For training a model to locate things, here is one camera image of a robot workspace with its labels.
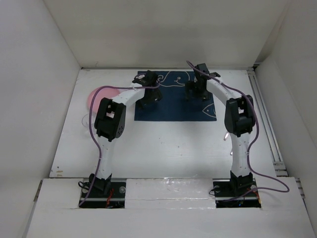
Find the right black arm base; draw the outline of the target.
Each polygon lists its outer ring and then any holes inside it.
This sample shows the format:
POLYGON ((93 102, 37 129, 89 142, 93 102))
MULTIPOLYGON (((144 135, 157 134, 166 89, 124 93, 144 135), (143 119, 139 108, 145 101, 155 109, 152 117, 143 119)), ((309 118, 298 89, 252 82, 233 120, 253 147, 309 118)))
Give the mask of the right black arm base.
POLYGON ((260 197, 252 188, 256 185, 252 173, 230 179, 214 179, 209 195, 215 198, 216 208, 261 208, 260 197))

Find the dark blue cloth placemat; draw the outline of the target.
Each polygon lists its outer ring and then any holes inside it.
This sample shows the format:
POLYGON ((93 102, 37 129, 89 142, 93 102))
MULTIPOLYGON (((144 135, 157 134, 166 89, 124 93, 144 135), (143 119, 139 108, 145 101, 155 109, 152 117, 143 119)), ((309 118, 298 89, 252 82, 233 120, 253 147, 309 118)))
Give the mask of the dark blue cloth placemat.
POLYGON ((194 80, 192 71, 156 71, 162 99, 135 106, 135 121, 217 121, 213 96, 206 101, 185 98, 185 83, 194 80))

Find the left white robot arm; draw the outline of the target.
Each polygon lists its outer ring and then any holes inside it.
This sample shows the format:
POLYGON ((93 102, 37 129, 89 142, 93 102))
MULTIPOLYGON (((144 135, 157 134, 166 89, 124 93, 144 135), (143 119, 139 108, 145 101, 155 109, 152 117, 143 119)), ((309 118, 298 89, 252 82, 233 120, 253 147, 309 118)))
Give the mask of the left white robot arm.
POLYGON ((94 122, 98 137, 94 142, 100 158, 96 172, 89 177, 93 191, 98 196, 103 197, 110 192, 114 144, 125 129, 126 110, 132 105, 142 107, 161 99, 159 77, 150 70, 135 76, 131 86, 120 88, 118 95, 101 99, 94 122))

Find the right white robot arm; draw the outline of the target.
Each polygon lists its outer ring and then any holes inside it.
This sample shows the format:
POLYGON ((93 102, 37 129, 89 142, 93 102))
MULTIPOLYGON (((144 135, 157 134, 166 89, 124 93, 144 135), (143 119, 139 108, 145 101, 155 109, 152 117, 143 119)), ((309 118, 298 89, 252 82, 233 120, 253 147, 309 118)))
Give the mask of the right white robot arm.
POLYGON ((250 134, 256 124, 251 96, 243 96, 237 89, 226 86, 216 72, 210 73, 206 64, 189 66, 194 71, 194 79, 185 83, 185 98, 192 97, 206 101, 211 96, 217 97, 225 105, 224 125, 231 137, 232 167, 231 176, 236 178, 229 183, 230 192, 241 195, 247 189, 246 182, 239 177, 246 177, 251 173, 247 163, 247 149, 250 134))

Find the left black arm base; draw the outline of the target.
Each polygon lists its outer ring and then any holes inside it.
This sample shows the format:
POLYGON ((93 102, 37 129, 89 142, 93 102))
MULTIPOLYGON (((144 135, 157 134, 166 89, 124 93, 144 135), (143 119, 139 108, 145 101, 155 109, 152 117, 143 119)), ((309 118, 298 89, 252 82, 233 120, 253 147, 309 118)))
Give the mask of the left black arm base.
POLYGON ((92 188, 88 198, 85 199, 90 183, 88 181, 78 182, 81 188, 79 199, 80 208, 102 208, 102 209, 121 209, 125 207, 126 180, 114 179, 111 181, 109 191, 104 194, 102 191, 92 188))

